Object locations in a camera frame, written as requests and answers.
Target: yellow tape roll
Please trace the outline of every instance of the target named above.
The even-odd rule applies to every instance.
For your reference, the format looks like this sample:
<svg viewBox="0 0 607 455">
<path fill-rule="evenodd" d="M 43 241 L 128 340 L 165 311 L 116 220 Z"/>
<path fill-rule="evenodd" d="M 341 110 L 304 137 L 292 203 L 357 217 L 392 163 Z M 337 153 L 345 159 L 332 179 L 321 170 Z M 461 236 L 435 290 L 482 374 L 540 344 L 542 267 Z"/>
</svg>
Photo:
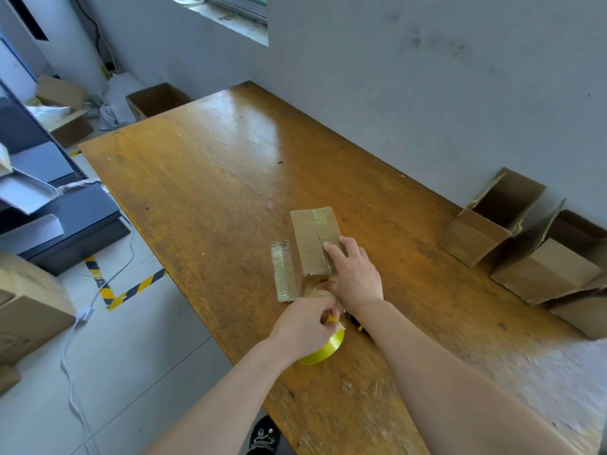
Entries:
<svg viewBox="0 0 607 455">
<path fill-rule="evenodd" d="M 329 316 L 329 321 L 337 320 L 333 316 Z M 312 366 L 314 364 L 318 364 L 320 361 L 327 359 L 339 348 L 339 345 L 341 345 L 341 343 L 344 341 L 344 335 L 345 330 L 340 327 L 337 333 L 329 339 L 329 343 L 324 345 L 320 350 L 316 351 L 315 353 L 301 358 L 299 360 L 299 363 L 303 366 Z"/>
</svg>

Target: black shoe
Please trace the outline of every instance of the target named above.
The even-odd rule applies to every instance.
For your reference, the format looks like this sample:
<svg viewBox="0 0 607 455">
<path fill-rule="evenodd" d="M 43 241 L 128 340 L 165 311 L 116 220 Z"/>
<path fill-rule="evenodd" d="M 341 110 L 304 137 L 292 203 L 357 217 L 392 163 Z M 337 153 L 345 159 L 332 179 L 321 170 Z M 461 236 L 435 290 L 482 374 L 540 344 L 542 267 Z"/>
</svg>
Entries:
<svg viewBox="0 0 607 455">
<path fill-rule="evenodd" d="M 269 415 L 266 415 L 253 428 L 249 452 L 254 449 L 264 449 L 272 454 L 276 454 L 278 443 L 280 443 L 280 430 Z"/>
</svg>

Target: hand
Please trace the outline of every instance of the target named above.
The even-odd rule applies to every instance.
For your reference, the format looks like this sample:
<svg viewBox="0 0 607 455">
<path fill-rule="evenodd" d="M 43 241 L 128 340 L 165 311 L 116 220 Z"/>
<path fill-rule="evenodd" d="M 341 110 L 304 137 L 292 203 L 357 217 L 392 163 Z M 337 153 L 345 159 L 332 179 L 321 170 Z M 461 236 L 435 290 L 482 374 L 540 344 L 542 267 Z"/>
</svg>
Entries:
<svg viewBox="0 0 607 455">
<path fill-rule="evenodd" d="M 335 321 L 321 324 L 321 317 L 327 310 L 339 320 L 334 297 L 301 297 L 278 318 L 268 339 L 284 353 L 289 364 L 321 349 L 341 328 Z"/>
<path fill-rule="evenodd" d="M 383 300 L 381 277 L 369 261 L 367 252 L 358 247 L 354 238 L 339 237 L 348 256 L 335 244 L 325 243 L 325 251 L 333 259 L 339 274 L 339 282 L 325 281 L 319 289 L 331 292 L 344 306 L 345 310 L 356 316 L 356 312 L 365 305 Z"/>
</svg>

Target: wooden table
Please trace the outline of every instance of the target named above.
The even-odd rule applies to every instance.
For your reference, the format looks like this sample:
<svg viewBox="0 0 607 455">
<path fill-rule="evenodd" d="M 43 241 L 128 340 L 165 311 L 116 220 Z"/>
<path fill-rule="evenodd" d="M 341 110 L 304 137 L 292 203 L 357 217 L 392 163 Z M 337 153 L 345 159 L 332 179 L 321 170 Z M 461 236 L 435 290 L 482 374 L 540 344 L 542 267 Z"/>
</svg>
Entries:
<svg viewBox="0 0 607 455">
<path fill-rule="evenodd" d="M 437 249 L 458 207 L 282 100 L 244 83 L 81 150 L 232 363 L 285 308 L 269 246 L 288 237 L 289 211 L 333 206 L 388 300 L 596 453 L 607 342 Z M 352 328 L 329 360 L 287 369 L 265 408 L 298 453 L 427 453 L 381 354 Z"/>
</svg>

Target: person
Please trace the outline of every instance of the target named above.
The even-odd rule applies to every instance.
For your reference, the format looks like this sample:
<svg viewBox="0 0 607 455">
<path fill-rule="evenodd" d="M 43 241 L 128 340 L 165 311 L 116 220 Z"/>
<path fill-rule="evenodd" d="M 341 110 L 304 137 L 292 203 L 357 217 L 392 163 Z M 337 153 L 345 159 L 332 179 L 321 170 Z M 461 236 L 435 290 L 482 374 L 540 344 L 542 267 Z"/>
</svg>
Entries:
<svg viewBox="0 0 607 455">
<path fill-rule="evenodd" d="M 317 351 L 340 328 L 321 324 L 336 300 L 358 319 L 384 354 L 399 395 L 432 454 L 577 453 L 535 413 L 431 340 L 383 299 L 379 273 L 353 238 L 340 237 L 347 256 L 325 244 L 339 282 L 319 288 L 332 297 L 300 298 L 147 455 L 236 455 L 277 377 Z M 269 417 L 254 428 L 252 454 L 272 454 L 280 439 Z"/>
</svg>

